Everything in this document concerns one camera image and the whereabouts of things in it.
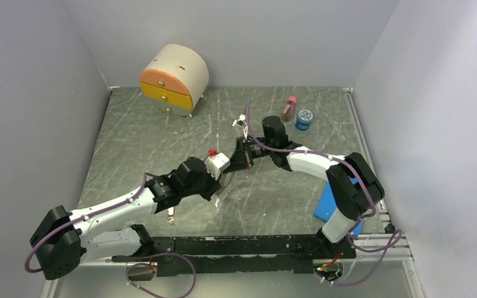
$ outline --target white cable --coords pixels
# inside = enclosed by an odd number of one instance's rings
[[[366,241],[367,241],[368,239],[370,239],[370,237],[375,236],[375,235],[377,235],[377,234],[374,233],[374,234],[368,235],[368,237],[367,237],[365,240],[363,240],[363,244],[362,244],[361,248],[363,248],[363,247],[365,246]],[[352,264],[350,265],[350,269],[348,270],[348,273],[347,273],[346,275],[343,273],[343,275],[341,276],[341,279],[339,279],[340,281],[344,281],[344,280],[346,280],[346,279],[348,278],[348,276],[349,276],[350,273],[352,272],[352,269],[354,268],[356,262],[357,262],[357,258],[355,258],[355,259],[352,261]]]

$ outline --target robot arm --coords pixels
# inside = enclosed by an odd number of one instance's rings
[[[45,278],[60,278],[80,263],[98,258],[151,255],[153,240],[143,225],[110,231],[134,218],[174,207],[188,196],[198,194],[211,200],[220,189],[219,178],[228,165],[229,160],[223,154],[211,156],[205,162],[190,157],[169,174],[154,176],[140,188],[116,199],[69,212],[63,206],[53,208],[30,239],[35,247],[59,229],[35,252]]]
[[[333,158],[308,154],[308,148],[288,140],[279,117],[269,116],[263,122],[264,137],[258,141],[249,136],[236,139],[235,152],[228,159],[219,153],[202,161],[190,157],[169,174],[154,176],[141,188],[108,202],[67,212],[63,206],[53,208],[43,219],[30,239],[46,279],[57,279],[72,271],[80,263],[108,256],[148,256],[156,253],[153,240],[143,225],[133,225],[112,232],[129,220],[151,216],[174,207],[195,194],[210,201],[221,188],[223,175],[250,169],[257,158],[270,156],[274,164],[288,171],[301,171],[328,181],[337,209],[331,219],[317,232],[319,248],[329,253],[340,251],[345,235],[371,206],[359,183],[352,184],[350,171]],[[273,152],[265,148],[303,150],[302,152]],[[334,156],[350,164],[363,178],[374,202],[384,196],[383,188],[372,170],[358,153]]]

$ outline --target metal frame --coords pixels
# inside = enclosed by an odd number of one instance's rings
[[[363,131],[361,129],[361,124],[359,122],[359,118],[357,116],[357,112],[355,110],[355,106],[352,99],[352,92],[353,88],[343,88],[343,97],[345,98],[347,105],[350,109],[350,113],[354,119],[354,128],[357,131],[358,142],[360,144],[361,153],[366,158],[366,161],[370,165],[370,168],[375,172],[373,163],[370,158],[370,153],[368,151],[368,147],[365,142],[365,138],[363,136]],[[378,204],[379,209],[379,216],[383,225],[387,225],[390,223],[390,216],[386,209],[385,203],[380,201]],[[364,246],[366,248],[372,247],[381,247],[387,244],[388,240],[390,239],[390,234],[360,234],[354,242],[358,246]],[[354,261],[363,261],[368,262],[377,261],[382,252],[377,253],[364,253],[361,251],[357,251],[357,257],[355,259],[340,259],[341,262],[345,264],[350,264]],[[331,260],[321,259],[321,260],[314,260],[314,264],[321,264],[326,263]],[[393,247],[391,247],[387,254],[385,255],[383,261],[401,261],[403,263],[403,268],[405,270],[405,275],[407,277],[407,281],[409,283],[409,287],[411,289],[412,296],[415,298],[424,298],[425,294],[423,292],[423,288],[419,281],[419,276],[416,270],[416,266],[414,264],[414,259],[412,258],[411,249],[409,247],[407,237],[405,234],[402,236],[402,239]],[[84,267],[104,267],[104,266],[128,266],[133,263],[114,263],[112,262],[111,258],[103,258],[94,260],[88,263],[81,264],[80,266]],[[55,294],[55,290],[58,284],[58,280],[52,281],[45,281],[41,298],[53,298]]]
[[[374,171],[376,176],[378,176],[378,174],[376,173],[376,170],[374,169],[374,164],[372,163],[372,160],[370,158],[370,152],[368,150],[368,146],[366,145],[365,135],[363,134],[363,129],[361,128],[361,122],[359,121],[359,117],[357,116],[357,111],[355,109],[352,94],[353,94],[353,88],[343,88],[343,96],[345,97],[345,99],[347,101],[348,108],[349,108],[350,113],[351,113],[351,115],[354,119],[354,127],[355,127],[355,130],[357,131],[357,137],[358,137],[359,145],[360,145],[360,148],[361,148],[361,154],[363,154],[363,156],[366,158],[366,162],[368,163],[368,165],[370,166],[372,171]],[[387,217],[386,218],[382,215],[381,220],[383,221],[383,223],[390,222],[390,216],[388,215],[388,211],[386,209],[384,200],[381,200],[381,202],[379,202],[379,204],[380,204],[380,207],[382,207],[382,211],[385,211],[384,213],[386,214],[386,217]],[[411,288],[412,296],[415,297],[415,298],[418,298],[418,297],[419,298],[424,298],[425,293],[423,291],[422,284],[419,280],[418,272],[416,270],[416,266],[414,264],[414,259],[412,257],[411,249],[410,249],[408,243],[407,243],[406,248],[409,250],[410,257],[406,258],[406,259],[403,259],[403,260],[400,259],[400,260],[403,262],[403,269],[405,270],[405,275],[407,276],[407,281],[409,283],[409,287]]]

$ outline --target table surface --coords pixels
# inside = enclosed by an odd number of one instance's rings
[[[189,156],[202,158],[208,149],[230,156],[240,133],[232,123],[246,103],[252,100],[250,122],[261,135],[262,119],[280,115],[291,95],[298,98],[296,111],[309,109],[314,119],[305,132],[294,121],[285,124],[290,140],[335,155],[361,153],[361,138],[341,88],[208,88],[192,119],[154,108],[139,88],[115,88],[78,208],[126,194],[141,183],[144,171],[169,173]],[[161,212],[117,228],[144,224],[154,237],[316,233],[324,222],[313,213],[324,188],[324,181],[277,168],[266,157],[255,160],[253,169],[235,173],[218,200],[184,198],[176,207],[176,227]],[[384,233],[379,217],[364,221],[362,232]]]

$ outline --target white wall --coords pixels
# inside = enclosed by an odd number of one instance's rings
[[[65,0],[111,86],[138,86],[167,43],[210,84],[353,86],[398,0]]]
[[[0,0],[0,298],[39,297],[30,236],[76,207],[108,94],[62,2]]]
[[[477,0],[400,1],[355,91],[427,297],[477,297]]]

